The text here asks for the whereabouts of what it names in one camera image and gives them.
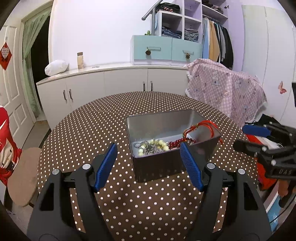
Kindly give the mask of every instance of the blue gripper pad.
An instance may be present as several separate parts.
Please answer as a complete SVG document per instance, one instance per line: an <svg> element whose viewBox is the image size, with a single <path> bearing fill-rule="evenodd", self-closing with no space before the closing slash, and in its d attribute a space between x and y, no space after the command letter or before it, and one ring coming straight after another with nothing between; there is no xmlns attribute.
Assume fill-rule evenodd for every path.
<svg viewBox="0 0 296 241"><path fill-rule="evenodd" d="M259 136L259 137L268 137L271 134L271 131L263 126L255 125L244 125L242 132L247 135Z"/></svg>
<svg viewBox="0 0 296 241"><path fill-rule="evenodd" d="M204 185L202 183L202 173L187 146L183 142L180 146L180 156L192 182L192 185L195 186L198 190L202 191L204 188Z"/></svg>
<svg viewBox="0 0 296 241"><path fill-rule="evenodd" d="M113 144L108 149L108 153L105 154L105 158L102 161L102 164L100 165L100 168L96 173L96 181L95 181L94 188L97 191L99 191L101 188L105 186L116 158L117 158L117 146Z"/></svg>

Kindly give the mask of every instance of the white bag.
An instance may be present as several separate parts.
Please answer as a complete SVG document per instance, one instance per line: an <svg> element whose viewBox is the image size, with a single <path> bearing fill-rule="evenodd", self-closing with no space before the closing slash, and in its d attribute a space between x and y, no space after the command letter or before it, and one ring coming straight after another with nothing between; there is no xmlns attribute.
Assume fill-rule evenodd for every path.
<svg viewBox="0 0 296 241"><path fill-rule="evenodd" d="M45 74L53 76L65 72L68 68L69 63L63 60L55 60L45 67Z"/></svg>

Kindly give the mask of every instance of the gray rectangular container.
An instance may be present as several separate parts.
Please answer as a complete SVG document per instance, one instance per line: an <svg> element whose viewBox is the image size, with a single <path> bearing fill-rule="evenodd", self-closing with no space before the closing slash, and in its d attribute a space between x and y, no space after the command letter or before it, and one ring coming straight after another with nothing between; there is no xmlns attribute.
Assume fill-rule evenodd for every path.
<svg viewBox="0 0 296 241"><path fill-rule="evenodd" d="M183 131L205 119L195 110L158 112L132 115L126 118L126 126L133 160L133 169L137 182L146 182L185 171L179 149L138 156L134 143L138 141L161 139L175 141L182 138ZM202 149L206 160L209 159L221 137L213 127L214 136L206 126L199 126L190 136L196 140L193 144Z"/></svg>

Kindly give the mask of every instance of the yellow garment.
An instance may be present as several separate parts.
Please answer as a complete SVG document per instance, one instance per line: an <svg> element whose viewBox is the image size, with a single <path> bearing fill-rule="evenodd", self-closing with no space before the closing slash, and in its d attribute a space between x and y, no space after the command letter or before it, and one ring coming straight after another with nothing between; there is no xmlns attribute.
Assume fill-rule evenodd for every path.
<svg viewBox="0 0 296 241"><path fill-rule="evenodd" d="M214 27L214 23L209 21L210 23L210 50L209 50L209 59L217 62L217 59L220 54L219 42L216 35L216 30Z"/></svg>

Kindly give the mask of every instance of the polka dot tablecloth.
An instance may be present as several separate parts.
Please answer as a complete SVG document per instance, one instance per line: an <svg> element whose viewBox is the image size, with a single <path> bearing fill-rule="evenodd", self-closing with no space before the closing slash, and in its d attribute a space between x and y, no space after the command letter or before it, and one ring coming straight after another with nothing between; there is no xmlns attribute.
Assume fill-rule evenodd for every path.
<svg viewBox="0 0 296 241"><path fill-rule="evenodd" d="M195 109L218 125L223 144L217 143L210 162L226 171L239 168L257 184L256 161L232 148L235 139L247 140L241 129L215 108L185 96L161 92L131 92L90 102L65 117L47 138L38 165L38 190L51 171L74 171L104 153L114 142L117 160L104 188L96 194L106 224L116 241L183 240L195 220L202 193L182 172L146 183L137 183L126 130L126 117L134 114ZM214 232L222 227L227 191ZM75 224L84 232L75 189L70 190Z"/></svg>

